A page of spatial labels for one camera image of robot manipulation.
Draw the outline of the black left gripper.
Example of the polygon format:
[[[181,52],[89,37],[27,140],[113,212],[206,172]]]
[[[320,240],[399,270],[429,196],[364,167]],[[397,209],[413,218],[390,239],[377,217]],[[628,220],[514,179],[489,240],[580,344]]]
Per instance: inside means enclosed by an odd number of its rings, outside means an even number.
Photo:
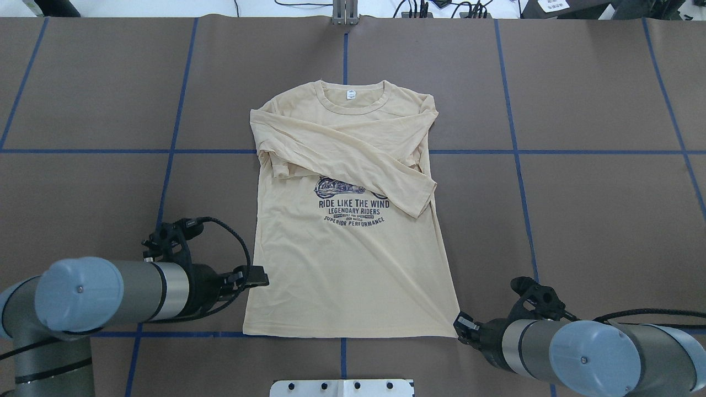
[[[268,274],[262,266],[242,265],[229,273],[217,273],[207,265],[196,265],[194,312],[189,319],[212,316],[225,310],[244,289],[269,286]]]

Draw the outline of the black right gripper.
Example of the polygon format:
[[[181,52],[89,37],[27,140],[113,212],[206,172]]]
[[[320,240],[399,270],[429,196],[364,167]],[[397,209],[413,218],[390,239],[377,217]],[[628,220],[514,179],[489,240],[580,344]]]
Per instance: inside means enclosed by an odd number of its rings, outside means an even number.
[[[507,320],[475,322],[467,313],[459,312],[453,322],[453,327],[456,330],[457,339],[471,341],[472,347],[481,352],[491,366],[510,371],[510,366],[502,351],[502,339],[509,323]]]

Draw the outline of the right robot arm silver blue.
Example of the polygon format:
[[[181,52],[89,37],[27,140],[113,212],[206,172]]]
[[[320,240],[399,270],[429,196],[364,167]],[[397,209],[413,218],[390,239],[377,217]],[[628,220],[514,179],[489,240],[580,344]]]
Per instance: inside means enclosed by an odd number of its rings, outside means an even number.
[[[510,318],[477,323],[464,312],[453,327],[491,366],[585,396],[691,396],[704,389],[704,347],[676,328]]]

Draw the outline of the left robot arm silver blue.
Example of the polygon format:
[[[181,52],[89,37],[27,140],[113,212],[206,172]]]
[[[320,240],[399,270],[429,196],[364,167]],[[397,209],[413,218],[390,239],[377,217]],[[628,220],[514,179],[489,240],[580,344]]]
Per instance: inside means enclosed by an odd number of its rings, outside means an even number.
[[[196,321],[246,289],[269,284],[260,266],[217,273],[206,265],[63,259],[2,292],[2,337],[13,349],[14,387],[3,396],[93,396],[90,337],[132,323]]]

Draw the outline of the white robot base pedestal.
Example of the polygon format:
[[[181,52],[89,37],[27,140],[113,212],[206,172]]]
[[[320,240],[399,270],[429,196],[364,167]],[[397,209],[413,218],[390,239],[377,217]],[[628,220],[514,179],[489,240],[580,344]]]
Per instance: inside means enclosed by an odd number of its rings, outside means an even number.
[[[282,380],[272,384],[270,396],[416,396],[407,379]]]

